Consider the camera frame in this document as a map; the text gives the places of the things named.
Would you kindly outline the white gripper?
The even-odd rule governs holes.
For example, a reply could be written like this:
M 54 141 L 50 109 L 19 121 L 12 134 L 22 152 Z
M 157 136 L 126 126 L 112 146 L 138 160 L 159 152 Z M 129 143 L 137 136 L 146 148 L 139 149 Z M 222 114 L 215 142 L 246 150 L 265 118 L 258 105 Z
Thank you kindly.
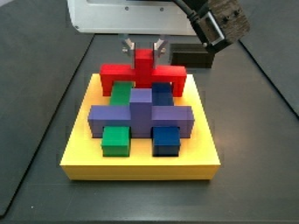
M 166 52 L 167 35 L 194 36 L 190 20 L 173 1 L 67 0 L 74 27 L 84 33 L 115 33 L 135 64 L 137 44 L 127 34 L 162 34 L 154 42 L 154 67 Z

